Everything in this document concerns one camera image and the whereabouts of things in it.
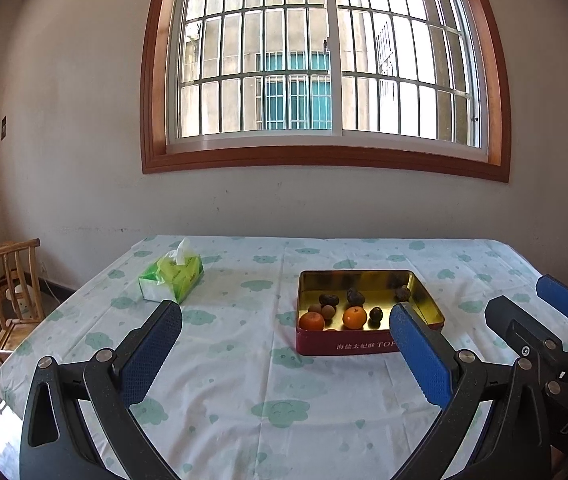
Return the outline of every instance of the green tissue pack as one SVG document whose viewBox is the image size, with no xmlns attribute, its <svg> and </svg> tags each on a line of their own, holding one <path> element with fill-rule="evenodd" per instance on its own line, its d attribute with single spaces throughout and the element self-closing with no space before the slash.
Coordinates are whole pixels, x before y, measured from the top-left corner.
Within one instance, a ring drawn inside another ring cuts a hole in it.
<svg viewBox="0 0 568 480">
<path fill-rule="evenodd" d="M 204 273 L 199 254 L 184 238 L 179 247 L 159 258 L 139 276 L 144 300 L 181 303 Z"/>
</svg>

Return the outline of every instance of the metal screw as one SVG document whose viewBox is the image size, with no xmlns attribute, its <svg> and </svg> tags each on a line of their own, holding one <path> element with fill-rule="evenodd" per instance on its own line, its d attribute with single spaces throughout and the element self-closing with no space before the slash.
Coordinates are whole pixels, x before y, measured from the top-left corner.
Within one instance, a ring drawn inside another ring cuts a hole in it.
<svg viewBox="0 0 568 480">
<path fill-rule="evenodd" d="M 558 395 L 562 389 L 557 381 L 549 381 L 546 385 L 548 387 L 548 391 L 551 392 L 553 395 Z"/>
<path fill-rule="evenodd" d="M 472 363 L 475 361 L 475 354 L 470 350 L 460 350 L 458 352 L 459 360 L 464 363 Z"/>
<path fill-rule="evenodd" d="M 522 369 L 522 370 L 530 370 L 533 365 L 531 364 L 531 362 L 526 359 L 526 358 L 522 358 L 522 359 L 518 359 L 518 366 Z"/>
<path fill-rule="evenodd" d="M 48 368 L 52 364 L 52 357 L 47 355 L 46 357 L 42 357 L 39 359 L 37 366 L 40 368 Z"/>
<path fill-rule="evenodd" d="M 97 352 L 97 361 L 100 363 L 105 363 L 110 361 L 113 357 L 113 351 L 110 348 L 102 348 L 99 352 Z"/>
</svg>

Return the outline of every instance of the tablecloth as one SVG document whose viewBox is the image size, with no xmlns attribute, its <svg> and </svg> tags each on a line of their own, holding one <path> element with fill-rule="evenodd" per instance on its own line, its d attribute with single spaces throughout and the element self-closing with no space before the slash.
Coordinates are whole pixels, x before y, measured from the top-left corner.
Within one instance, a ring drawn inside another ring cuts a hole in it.
<svg viewBox="0 0 568 480">
<path fill-rule="evenodd" d="M 139 274 L 182 237 L 149 237 L 56 309 L 0 368 L 0 396 L 22 416 L 36 362 L 87 360 L 115 348 L 157 306 Z M 486 303 L 506 295 L 565 342 L 568 320 L 535 294 L 539 273 L 490 240 L 191 237 L 205 273 L 183 302 L 184 326 L 145 399 L 131 407 L 184 479 L 390 478 L 439 408 L 401 354 L 323 357 L 295 352 L 299 273 L 410 269 L 440 306 L 456 349 L 512 364 L 488 329 Z M 106 466 L 125 477 L 87 402 L 82 410 Z M 488 413 L 480 405 L 448 473 L 466 462 Z"/>
</svg>

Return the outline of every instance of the blue gripper pad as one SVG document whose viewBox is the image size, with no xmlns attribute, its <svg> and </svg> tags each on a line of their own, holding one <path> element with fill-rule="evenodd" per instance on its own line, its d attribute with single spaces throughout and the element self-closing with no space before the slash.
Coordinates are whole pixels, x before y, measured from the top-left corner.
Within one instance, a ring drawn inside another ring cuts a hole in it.
<svg viewBox="0 0 568 480">
<path fill-rule="evenodd" d="M 391 336 L 426 400 L 443 410 L 453 396 L 451 371 L 438 357 L 428 338 L 400 305 L 396 305 L 391 310 L 390 326 Z"/>
<path fill-rule="evenodd" d="M 568 287 L 549 275 L 542 276 L 535 287 L 538 296 L 568 318 Z"/>
<path fill-rule="evenodd" d="M 119 396 L 125 407 L 144 400 L 181 332 L 181 310 L 168 307 L 122 368 Z"/>
</svg>

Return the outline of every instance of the orange fruit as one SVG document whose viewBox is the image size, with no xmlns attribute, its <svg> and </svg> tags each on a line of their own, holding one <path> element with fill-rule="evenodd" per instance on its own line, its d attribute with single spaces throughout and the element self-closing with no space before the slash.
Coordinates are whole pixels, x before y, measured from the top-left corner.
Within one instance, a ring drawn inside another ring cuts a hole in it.
<svg viewBox="0 0 568 480">
<path fill-rule="evenodd" d="M 364 326 L 366 319 L 368 316 L 366 315 L 366 310 L 364 310 L 360 306 L 351 306 L 350 308 L 346 309 L 344 315 L 341 318 L 342 323 L 346 328 L 350 328 L 351 330 L 359 330 Z"/>
<path fill-rule="evenodd" d="M 307 312 L 299 318 L 299 328 L 302 330 L 323 330 L 323 317 L 317 312 Z"/>
</svg>

